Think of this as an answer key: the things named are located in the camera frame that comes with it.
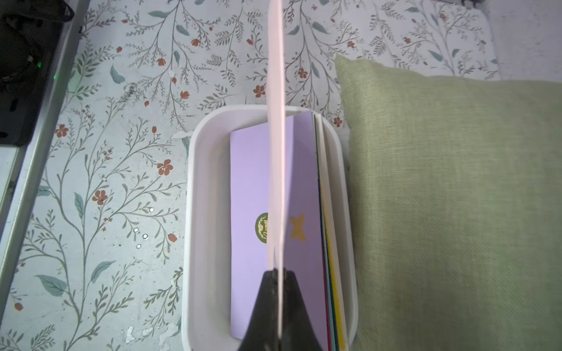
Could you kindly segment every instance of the floral fabric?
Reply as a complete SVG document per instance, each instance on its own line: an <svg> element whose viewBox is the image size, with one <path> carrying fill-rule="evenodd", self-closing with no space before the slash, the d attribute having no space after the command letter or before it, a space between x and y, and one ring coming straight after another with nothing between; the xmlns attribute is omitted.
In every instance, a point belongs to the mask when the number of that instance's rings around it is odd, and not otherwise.
<svg viewBox="0 0 562 351"><path fill-rule="evenodd" d="M91 1L0 349L182 349L189 138L219 107L265 104L266 11L261 0ZM290 0L283 15L287 103L321 112L344 149L337 54L497 79L478 10Z"/></svg>

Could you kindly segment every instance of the leaf print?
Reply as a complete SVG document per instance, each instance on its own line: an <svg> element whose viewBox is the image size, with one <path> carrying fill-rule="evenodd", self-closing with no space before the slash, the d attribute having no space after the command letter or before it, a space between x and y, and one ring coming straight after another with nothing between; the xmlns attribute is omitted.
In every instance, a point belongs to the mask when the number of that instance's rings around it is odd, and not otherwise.
<svg viewBox="0 0 562 351"><path fill-rule="evenodd" d="M429 51L429 53L431 54L431 56L435 57L435 59L436 59L437 61L439 61L439 62L443 61L443 56L441 56L440 54L438 54L438 53L435 52L435 51L431 51L431 50L428 50L428 51Z"/></svg>
<svg viewBox="0 0 562 351"><path fill-rule="evenodd" d="M161 19L165 19L170 14L169 12L162 12L162 11L151 11L148 13L152 17L158 17Z"/></svg>
<svg viewBox="0 0 562 351"><path fill-rule="evenodd" d="M48 275L36 275L41 280L41 284L45 290L54 297L62 296L65 292L67 284L60 279Z"/></svg>
<svg viewBox="0 0 562 351"><path fill-rule="evenodd" d="M84 199L78 193L74 193L74 206L78 210L78 216L82 219L84 216Z"/></svg>
<svg viewBox="0 0 562 351"><path fill-rule="evenodd" d="M328 32L324 29L324 27L322 27L322 25L318 22L313 22L312 28L316 29L317 31L319 31L321 33L328 34Z"/></svg>
<svg viewBox="0 0 562 351"><path fill-rule="evenodd" d="M106 269L109 268L110 265L112 265L115 261L103 261L100 262L98 264L98 266L96 267L95 270L92 271L92 277L90 278L90 281L95 283L96 280L98 279L99 275Z"/></svg>
<svg viewBox="0 0 562 351"><path fill-rule="evenodd" d="M85 50L80 55L77 54L75 59L75 70L73 71L78 73L78 75L75 75L73 80L69 82L61 113L64 112L74 98L82 101L84 98L98 92L101 87L100 84L84 85L82 82L85 78L93 76L94 71L101 62L115 57L117 57L117 54L114 53L111 45L96 48L90 40L86 38Z"/></svg>
<svg viewBox="0 0 562 351"><path fill-rule="evenodd" d="M190 136L186 136L185 138L182 138L182 144L185 147L185 159L187 159L188 156L189 156L189 142L190 141L191 141Z"/></svg>
<svg viewBox="0 0 562 351"><path fill-rule="evenodd" d="M402 16L401 14L399 14L398 12L396 12L395 10L392 9L395 4L396 3L392 2L392 1L388 1L382 6L381 9L384 11L384 13L388 17L392 17L392 18L397 19L397 20L403 20L404 16Z"/></svg>
<svg viewBox="0 0 562 351"><path fill-rule="evenodd" d="M297 26L296 26L293 30L291 30L291 31L289 32L289 35L295 35L295 34L297 34L297 33L298 33L298 30L299 30L300 28L301 28L301 27L297 24Z"/></svg>
<svg viewBox="0 0 562 351"><path fill-rule="evenodd" d="M196 64L192 59L198 58L197 56L199 54L203 54L204 49L211 49L212 40L210 38L210 32L214 30L214 25L220 21L220 18L201 19L190 13L192 8L190 8L189 4L192 4L191 2L174 0L172 3L174 7L167 13L167 17L157 23L154 23L154 21L150 19L147 23L143 23L138 13L132 15L128 13L128 10L123 10L123 12L132 27L132 31L128 32L126 36L152 36L153 34L150 33L155 33L154 37L146 43L141 38L138 38L136 42L127 44L127 46L132 49L129 51L129 56L134 57L129 66L136 66L136 68L139 69L131 73L131 75L139 79L135 82L136 89L134 89L134 99L136 101L150 100L152 103L156 102L155 100L157 97L161 97L160 102L163 107L162 113L168 115L170 120L176 122L181 129L186 130L185 122L187 119L190 119L192 115L182 113L181 111L189 109L189 104L185 100L178 98L178 91L173 89L172 85L164 84L163 75L165 71L170 70L170 66L175 61L173 56L174 51L178 51L181 57L181 66L177 67L175 71L178 83L193 84L195 90L198 92L207 85L206 77L209 74L209 67ZM179 35L174 36L178 31L176 28L177 25L181 25L186 30L189 29L191 32L190 34L193 34L190 45L188 43L182 43L182 39L178 38L180 37ZM166 45L166 47L162 46L162 44L169 39L171 39L171 45ZM143 66L153 66L154 59L157 57L171 57L171 59L168 59L168 64L157 72L143 75L136 74L140 72Z"/></svg>
<svg viewBox="0 0 562 351"><path fill-rule="evenodd" d="M113 67L113 65L111 65L110 74L111 74L111 79L113 79L113 81L117 84L121 84L125 81L125 77L123 77L122 75L117 73L117 71L115 70L115 67Z"/></svg>
<svg viewBox="0 0 562 351"><path fill-rule="evenodd" d="M374 37L369 45L373 47L373 54L377 56L384 54L386 50L386 44L381 37Z"/></svg>
<svg viewBox="0 0 562 351"><path fill-rule="evenodd" d="M259 85L256 88L258 90L254 91L254 93L257 94L257 92L259 92ZM222 106L226 106L225 99L227 97L231 97L232 95L234 94L228 93L228 88L219 84L215 84L215 92L212 94L212 96L208 96L205 100L203 100L203 103L199 104L199 110L203 111L205 109L210 109L211 111L213 111Z"/></svg>
<svg viewBox="0 0 562 351"><path fill-rule="evenodd" d="M37 196L51 196L51 188L48 185L40 185Z"/></svg>
<svg viewBox="0 0 562 351"><path fill-rule="evenodd" d="M189 36L189 32L187 31L187 29L183 28L183 26L181 24L176 25L176 30L178 32L182 33L183 35Z"/></svg>
<svg viewBox="0 0 562 351"><path fill-rule="evenodd" d="M147 320L152 330L166 325L166 315L174 314L174 311L176 310L176 304L179 301L179 289L177 288L178 281L182 276L183 268L179 267L177 270L174 270L174 275L172 276L172 279L170 279L170 282L172 284L168 284L168 287L166 289L158 289L143 301L143 304L145 304L145 308L148 308L153 304L159 305L158 314L154 316L154 318Z"/></svg>
<svg viewBox="0 0 562 351"><path fill-rule="evenodd" d="M179 334L182 331L182 317L180 316L178 319L178 322L176 323L176 326L178 327L178 330L172 334L172 336L176 336L177 334Z"/></svg>
<svg viewBox="0 0 562 351"><path fill-rule="evenodd" d="M314 65L314 62L310 62L310 67L312 68L312 73L314 73L314 75L317 78L320 78L320 75L318 74L318 70L316 69L316 66Z"/></svg>

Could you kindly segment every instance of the green linen cushion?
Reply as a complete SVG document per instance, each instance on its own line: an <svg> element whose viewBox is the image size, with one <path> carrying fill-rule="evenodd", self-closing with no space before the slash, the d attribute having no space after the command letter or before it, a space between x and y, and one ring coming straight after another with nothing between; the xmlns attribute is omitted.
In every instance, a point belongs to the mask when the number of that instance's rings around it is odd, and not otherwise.
<svg viewBox="0 0 562 351"><path fill-rule="evenodd" d="M562 349L562 84L336 68L354 349Z"/></svg>

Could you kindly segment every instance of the white plastic tray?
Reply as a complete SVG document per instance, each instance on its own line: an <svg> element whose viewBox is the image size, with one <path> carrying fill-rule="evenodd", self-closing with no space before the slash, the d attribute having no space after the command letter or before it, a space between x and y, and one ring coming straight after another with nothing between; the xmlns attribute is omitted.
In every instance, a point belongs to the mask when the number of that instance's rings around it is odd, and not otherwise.
<svg viewBox="0 0 562 351"><path fill-rule="evenodd" d="M287 115L306 111L287 106ZM207 115L189 147L182 342L186 351L236 351L230 336L230 132L267 122L264 105L232 105ZM357 331L357 283L342 149L324 121L343 304L350 344Z"/></svg>

